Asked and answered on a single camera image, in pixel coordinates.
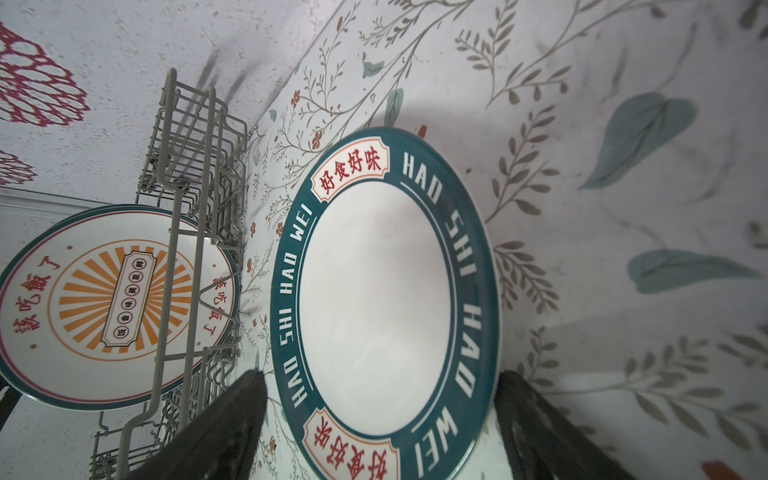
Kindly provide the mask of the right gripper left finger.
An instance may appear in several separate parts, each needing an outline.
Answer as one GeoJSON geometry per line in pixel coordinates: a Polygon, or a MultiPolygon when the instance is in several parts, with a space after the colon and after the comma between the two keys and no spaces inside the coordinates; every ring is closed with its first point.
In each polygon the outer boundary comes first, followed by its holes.
{"type": "Polygon", "coordinates": [[[130,479],[247,479],[267,411],[262,371],[246,371],[130,479]]]}

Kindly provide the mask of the white round plate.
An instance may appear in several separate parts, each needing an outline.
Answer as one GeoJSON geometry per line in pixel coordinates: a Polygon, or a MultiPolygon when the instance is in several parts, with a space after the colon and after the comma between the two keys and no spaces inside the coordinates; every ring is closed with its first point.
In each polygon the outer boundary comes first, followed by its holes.
{"type": "Polygon", "coordinates": [[[284,417],[324,479],[452,479],[496,390],[493,254],[454,168],[393,127],[352,134],[299,187],[271,284],[284,417]]]}
{"type": "Polygon", "coordinates": [[[73,215],[29,242],[1,275],[1,375],[70,410],[109,410],[150,396],[159,345],[192,334],[211,346],[236,310],[239,280],[210,294],[192,325],[192,249],[172,247],[171,213],[114,205],[73,215]]]}

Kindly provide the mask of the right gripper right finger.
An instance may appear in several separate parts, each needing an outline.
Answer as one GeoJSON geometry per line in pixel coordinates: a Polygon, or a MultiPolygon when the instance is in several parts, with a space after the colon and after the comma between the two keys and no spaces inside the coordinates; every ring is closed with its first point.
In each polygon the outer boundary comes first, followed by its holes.
{"type": "Polygon", "coordinates": [[[630,479],[514,371],[500,374],[494,405],[515,479],[630,479]]]}

